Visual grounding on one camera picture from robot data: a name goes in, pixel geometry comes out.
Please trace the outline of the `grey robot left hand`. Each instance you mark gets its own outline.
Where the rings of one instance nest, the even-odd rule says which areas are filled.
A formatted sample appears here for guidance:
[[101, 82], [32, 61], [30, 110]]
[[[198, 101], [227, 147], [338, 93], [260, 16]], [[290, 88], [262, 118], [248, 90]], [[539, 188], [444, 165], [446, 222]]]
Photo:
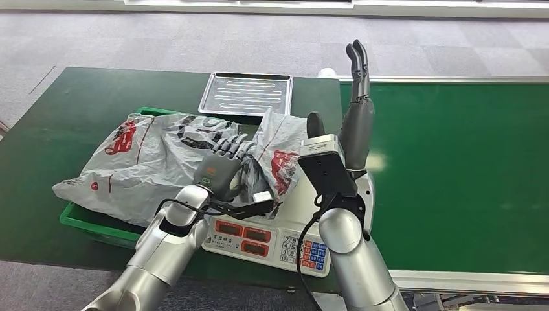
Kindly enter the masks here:
[[253, 145], [247, 134], [221, 138], [214, 143], [193, 175], [193, 184], [223, 202], [231, 202], [241, 191], [240, 170], [243, 159]]

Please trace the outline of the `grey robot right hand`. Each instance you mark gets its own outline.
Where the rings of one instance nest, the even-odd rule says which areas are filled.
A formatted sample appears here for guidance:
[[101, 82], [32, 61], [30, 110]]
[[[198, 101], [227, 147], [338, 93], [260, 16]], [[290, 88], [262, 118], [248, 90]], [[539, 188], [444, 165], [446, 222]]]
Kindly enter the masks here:
[[365, 46], [358, 40], [347, 44], [346, 54], [351, 61], [352, 91], [348, 109], [342, 120], [338, 140], [344, 154], [344, 166], [336, 168], [352, 179], [366, 172], [366, 161], [370, 149], [374, 104], [370, 98], [370, 68]]

